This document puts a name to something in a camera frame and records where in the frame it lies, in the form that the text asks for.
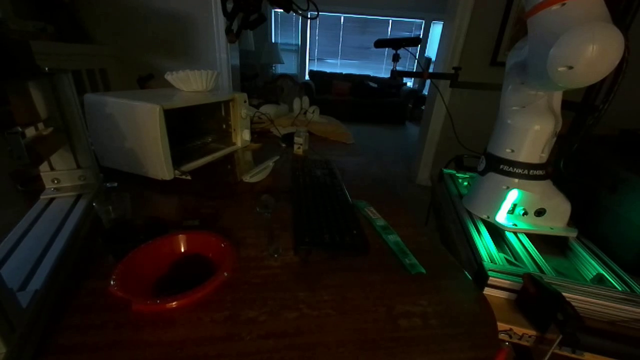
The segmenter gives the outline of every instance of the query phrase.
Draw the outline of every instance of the red bowl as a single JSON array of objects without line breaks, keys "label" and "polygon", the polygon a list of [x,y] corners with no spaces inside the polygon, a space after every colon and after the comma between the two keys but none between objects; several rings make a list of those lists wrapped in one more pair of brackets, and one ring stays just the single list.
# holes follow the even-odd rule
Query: red bowl
[{"label": "red bowl", "polygon": [[[205,262],[209,268],[203,270],[176,270],[176,266]],[[229,243],[220,235],[206,231],[185,231],[156,238],[133,250],[116,267],[111,276],[109,290],[114,295],[131,302],[135,311],[162,311],[184,307],[212,293],[231,274],[234,252]],[[202,282],[185,292],[159,292],[162,282],[173,281],[184,286],[195,277],[204,277]]]}]

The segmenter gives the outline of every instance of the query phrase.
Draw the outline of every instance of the dark sofa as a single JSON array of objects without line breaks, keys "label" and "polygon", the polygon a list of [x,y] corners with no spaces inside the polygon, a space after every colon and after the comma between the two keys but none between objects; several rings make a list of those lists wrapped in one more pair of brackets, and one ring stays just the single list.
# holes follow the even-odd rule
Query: dark sofa
[{"label": "dark sofa", "polygon": [[320,113],[343,122],[404,124],[420,95],[406,83],[378,76],[309,71],[305,92]]}]

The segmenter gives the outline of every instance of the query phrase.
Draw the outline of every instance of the keyboard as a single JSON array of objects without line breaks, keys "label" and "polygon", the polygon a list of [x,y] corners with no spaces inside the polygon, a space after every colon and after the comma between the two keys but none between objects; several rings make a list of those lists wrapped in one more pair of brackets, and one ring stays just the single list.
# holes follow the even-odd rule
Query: keyboard
[{"label": "keyboard", "polygon": [[346,255],[369,252],[351,197],[331,161],[294,156],[291,192],[296,254],[314,249]]}]

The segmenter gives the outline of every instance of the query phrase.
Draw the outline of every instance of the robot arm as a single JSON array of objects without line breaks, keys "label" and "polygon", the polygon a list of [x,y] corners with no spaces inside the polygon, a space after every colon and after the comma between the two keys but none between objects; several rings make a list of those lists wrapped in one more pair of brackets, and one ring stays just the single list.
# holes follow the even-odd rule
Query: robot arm
[{"label": "robot arm", "polygon": [[548,178],[562,91],[591,85],[621,60],[625,40],[603,0],[525,0],[528,37],[509,53],[500,111],[463,203],[512,231],[574,236],[571,205]]}]

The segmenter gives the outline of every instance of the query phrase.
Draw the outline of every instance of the table surface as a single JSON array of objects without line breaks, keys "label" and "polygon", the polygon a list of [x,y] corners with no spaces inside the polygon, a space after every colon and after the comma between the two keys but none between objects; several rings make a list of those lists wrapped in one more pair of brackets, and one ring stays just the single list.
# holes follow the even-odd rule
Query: table surface
[{"label": "table surface", "polygon": [[[439,240],[426,236],[424,224],[408,216],[397,194],[377,181],[385,175],[353,151],[357,145],[317,138],[313,145],[336,163],[352,198],[372,204],[396,230],[426,275],[410,275],[364,221],[367,256],[320,255],[308,263],[294,256],[291,155],[255,184],[133,177],[121,187],[131,190],[134,213],[199,219],[234,245],[234,273],[195,306],[146,315],[108,293],[114,261],[99,254],[49,327],[39,358],[493,359],[497,325],[488,301]],[[284,250],[278,259],[266,255],[264,221],[255,210],[263,193],[278,201],[273,224]]]}]

